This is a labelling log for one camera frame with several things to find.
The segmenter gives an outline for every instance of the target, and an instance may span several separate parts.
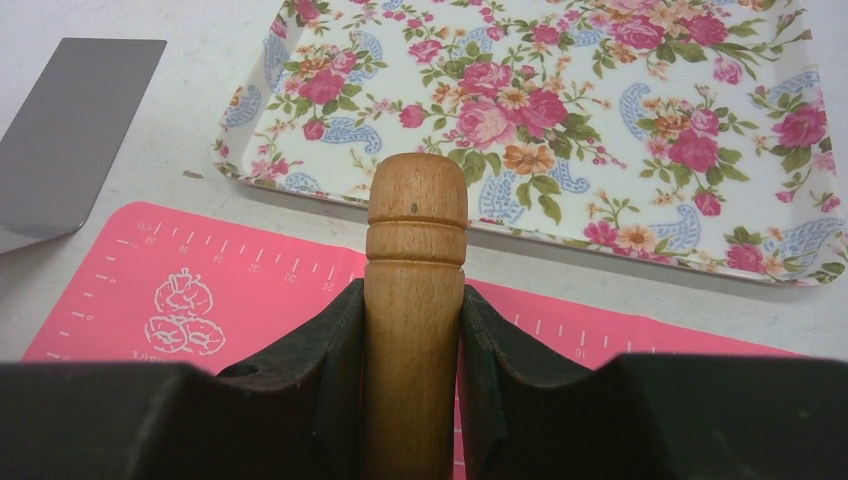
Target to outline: metal scraper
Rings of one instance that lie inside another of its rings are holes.
[[[0,254],[82,227],[166,43],[59,43],[0,140]]]

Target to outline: white work surface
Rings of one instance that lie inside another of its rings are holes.
[[[63,37],[168,41],[88,222],[65,239],[0,256],[0,361],[20,359],[106,219],[133,201],[364,250],[364,211],[240,186],[212,167],[210,146],[218,120],[260,52],[280,4],[0,0],[0,134]],[[806,20],[812,24],[844,182],[848,2],[815,0],[808,5]],[[186,177],[185,170],[205,178]],[[774,287],[487,234],[471,234],[469,241],[465,270],[472,278],[800,353],[848,359],[846,280],[814,288]]]

